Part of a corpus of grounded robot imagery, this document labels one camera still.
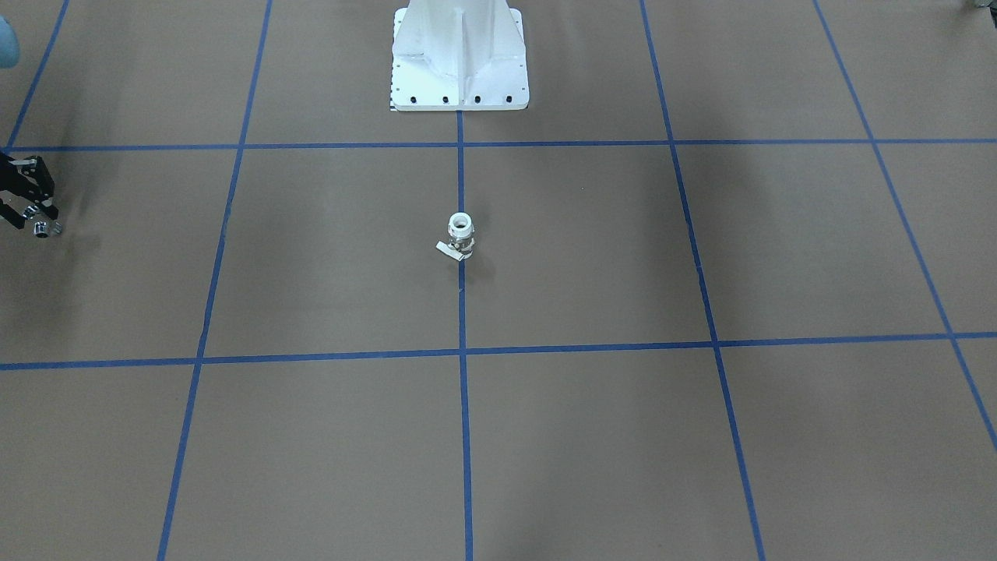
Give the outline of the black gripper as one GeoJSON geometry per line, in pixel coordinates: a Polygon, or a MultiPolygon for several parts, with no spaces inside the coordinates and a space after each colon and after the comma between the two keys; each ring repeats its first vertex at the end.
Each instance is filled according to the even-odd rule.
{"type": "MultiPolygon", "coordinates": [[[[50,221],[59,219],[55,206],[55,181],[43,157],[17,159],[1,153],[1,189],[39,206],[50,221]]],[[[14,207],[0,205],[0,216],[12,227],[23,230],[26,219],[14,207]]]]}

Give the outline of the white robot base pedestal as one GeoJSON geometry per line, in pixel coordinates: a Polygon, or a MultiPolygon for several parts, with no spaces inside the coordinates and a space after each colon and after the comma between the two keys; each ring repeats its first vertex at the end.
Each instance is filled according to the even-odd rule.
{"type": "Polygon", "coordinates": [[[393,17],[389,109],[530,105],[523,14],[506,1],[410,1],[393,17]]]}

